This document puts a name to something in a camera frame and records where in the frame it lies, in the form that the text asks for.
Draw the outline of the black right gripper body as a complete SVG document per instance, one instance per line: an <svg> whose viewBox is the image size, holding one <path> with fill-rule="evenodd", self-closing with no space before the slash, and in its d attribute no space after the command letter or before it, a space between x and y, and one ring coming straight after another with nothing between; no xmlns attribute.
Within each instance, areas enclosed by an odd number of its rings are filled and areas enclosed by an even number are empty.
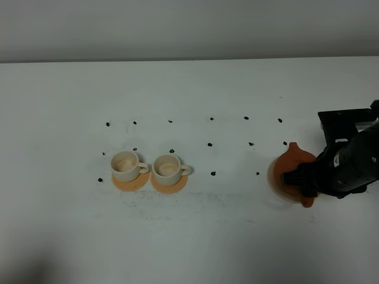
<svg viewBox="0 0 379 284"><path fill-rule="evenodd" d="M378 123L347 142L337 142L316 158L319 192L339 199L363 193L378 180Z"/></svg>

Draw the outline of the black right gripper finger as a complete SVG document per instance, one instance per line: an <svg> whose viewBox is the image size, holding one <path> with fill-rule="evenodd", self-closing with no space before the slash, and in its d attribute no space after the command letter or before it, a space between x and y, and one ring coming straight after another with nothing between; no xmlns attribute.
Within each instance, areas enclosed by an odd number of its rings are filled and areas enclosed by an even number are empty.
<svg viewBox="0 0 379 284"><path fill-rule="evenodd" d="M299 197L318 197L317 171L318 162L288 162L281 173L281 185L285 190L297 192Z"/></svg>

